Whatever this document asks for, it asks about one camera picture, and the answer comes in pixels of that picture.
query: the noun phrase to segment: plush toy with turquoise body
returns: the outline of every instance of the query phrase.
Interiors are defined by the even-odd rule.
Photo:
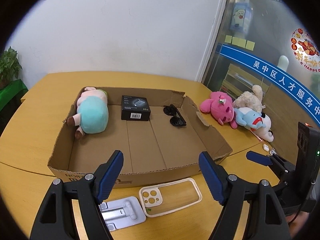
[[[236,123],[248,130],[255,131],[261,127],[266,127],[261,118],[261,113],[253,111],[248,107],[234,108],[234,110],[236,113]]]
[[[108,124],[107,92],[86,87],[77,101],[77,113],[67,119],[69,126],[79,126],[75,137],[80,139],[86,133],[103,132]]]

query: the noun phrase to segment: white wall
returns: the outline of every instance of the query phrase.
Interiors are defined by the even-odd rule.
[[[224,4],[221,0],[42,0],[20,23],[7,47],[18,50],[21,78],[28,88],[47,73],[85,70],[195,80],[220,24],[214,19]]]

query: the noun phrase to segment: phone case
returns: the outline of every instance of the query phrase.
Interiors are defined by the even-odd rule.
[[[139,190],[139,196],[147,217],[163,216],[202,200],[201,192],[192,178],[143,187]]]

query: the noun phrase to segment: blue banner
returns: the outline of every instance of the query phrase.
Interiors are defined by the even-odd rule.
[[[320,126],[319,100],[295,78],[261,58],[225,44],[222,45],[220,54],[254,70],[276,84],[286,94],[293,98],[303,109],[305,109],[305,111]]]

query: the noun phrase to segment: pink plush toy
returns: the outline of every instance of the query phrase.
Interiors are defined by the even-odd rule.
[[[232,106],[232,98],[223,92],[217,91],[210,94],[210,99],[206,99],[200,105],[200,111],[210,113],[220,125],[229,122],[233,129],[238,127],[236,114]]]

